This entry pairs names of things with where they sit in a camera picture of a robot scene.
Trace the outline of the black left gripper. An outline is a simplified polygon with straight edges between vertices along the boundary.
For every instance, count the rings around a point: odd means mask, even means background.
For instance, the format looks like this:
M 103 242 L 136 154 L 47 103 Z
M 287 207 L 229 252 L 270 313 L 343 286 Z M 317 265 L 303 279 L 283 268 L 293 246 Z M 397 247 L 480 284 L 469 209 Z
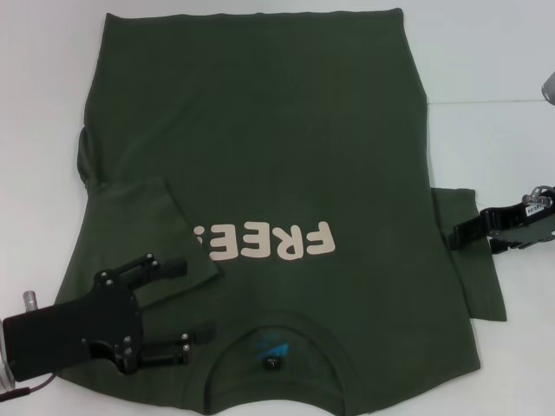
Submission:
M 146 254 L 108 271 L 71 302 L 14 315 L 3 321 L 6 359 L 18 382 L 96 359 L 114 363 L 123 374 L 188 366 L 193 350 L 211 342 L 215 322 L 196 325 L 174 337 L 141 343 L 140 309 L 131 289 L 187 274 L 187 261 L 161 262 Z

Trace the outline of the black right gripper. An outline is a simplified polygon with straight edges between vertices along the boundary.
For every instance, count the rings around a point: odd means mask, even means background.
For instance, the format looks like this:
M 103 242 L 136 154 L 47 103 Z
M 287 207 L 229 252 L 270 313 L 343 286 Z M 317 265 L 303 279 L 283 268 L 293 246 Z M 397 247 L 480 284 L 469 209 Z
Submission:
M 551 197 L 523 197 L 507 207 L 487 208 L 457 224 L 448 236 L 450 250 L 460 250 L 483 237 L 490 237 L 492 252 L 523 250 L 554 240 L 554 202 Z

